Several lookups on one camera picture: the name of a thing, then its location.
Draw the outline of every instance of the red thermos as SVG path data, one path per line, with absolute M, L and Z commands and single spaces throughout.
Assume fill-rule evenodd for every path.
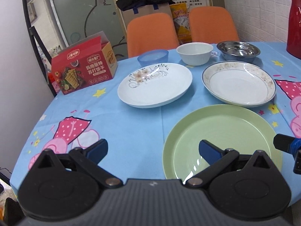
M 292 0 L 286 50 L 301 59 L 301 0 Z

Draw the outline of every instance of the table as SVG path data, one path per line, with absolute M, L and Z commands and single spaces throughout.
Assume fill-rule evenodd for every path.
M 275 104 L 270 102 L 252 110 L 267 120 L 276 133 L 293 136 L 291 125 L 295 135 L 301 137 L 298 117 L 301 109 L 297 104 L 301 103 L 301 88 L 293 86 L 299 84 L 301 87 L 301 60 L 286 52 L 285 43 L 253 44 L 261 50 L 254 64 L 282 81 L 277 81 Z M 220 54 L 215 45 L 214 51 Z M 207 66 L 223 61 L 215 54 L 203 66 L 187 66 L 193 75 L 188 91 L 175 102 L 158 108 L 137 109 L 118 98 L 119 83 L 140 68 L 136 57 L 120 61 L 115 77 L 110 81 L 68 95 L 60 92 L 41 116 L 20 153 L 10 180 L 14 192 L 17 193 L 30 162 L 43 147 L 54 144 L 58 151 L 65 152 L 79 145 L 89 146 L 100 138 L 109 143 L 108 154 L 99 163 L 102 168 L 124 182 L 127 178 L 164 179 L 162 151 L 174 125 L 196 109 L 222 103 L 205 89 L 201 80 Z M 176 50 L 170 50 L 169 62 L 185 65 Z M 289 86 L 287 93 L 286 86 L 282 86 L 283 91 L 281 84 Z M 292 88 L 300 97 L 292 97 Z M 301 176 L 293 173 L 293 165 L 292 155 L 283 153 L 282 175 L 292 190 L 291 204 L 301 198 Z

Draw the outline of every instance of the blue bowl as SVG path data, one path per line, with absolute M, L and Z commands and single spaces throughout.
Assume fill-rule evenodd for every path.
M 153 50 L 141 54 L 138 57 L 141 67 L 157 63 L 168 63 L 168 51 L 164 49 Z

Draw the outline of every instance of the stainless steel bowl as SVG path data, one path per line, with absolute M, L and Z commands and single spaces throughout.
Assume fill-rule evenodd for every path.
M 251 63 L 260 54 L 256 46 L 240 41 L 223 41 L 217 44 L 217 48 L 222 52 L 225 60 Z

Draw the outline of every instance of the orange chair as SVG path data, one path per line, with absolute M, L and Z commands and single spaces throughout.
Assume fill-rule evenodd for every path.
M 179 46 L 172 18 L 166 13 L 153 13 L 133 19 L 127 27 L 128 57 L 155 49 Z
M 223 7 L 193 8 L 189 13 L 189 24 L 193 42 L 239 41 L 231 15 Z

